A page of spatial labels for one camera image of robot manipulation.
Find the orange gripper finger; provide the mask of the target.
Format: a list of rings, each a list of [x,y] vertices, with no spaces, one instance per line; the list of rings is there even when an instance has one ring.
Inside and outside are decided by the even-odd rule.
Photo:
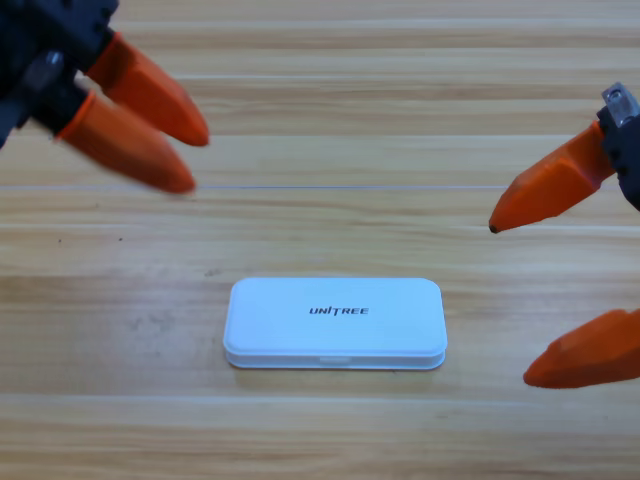
[[[551,342],[523,375],[529,386],[575,389],[639,377],[639,312],[611,310]]]

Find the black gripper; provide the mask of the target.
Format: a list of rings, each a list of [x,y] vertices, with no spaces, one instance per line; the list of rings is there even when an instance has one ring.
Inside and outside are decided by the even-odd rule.
[[[520,173],[492,212],[491,232],[557,217],[597,192],[614,171],[625,199],[639,210],[639,102],[620,82],[601,96],[599,124]]]
[[[209,127],[187,91],[110,29],[115,0],[1,3],[1,141],[30,119],[101,167],[170,194],[195,180],[161,133],[75,82],[86,73],[103,93],[192,146]]]

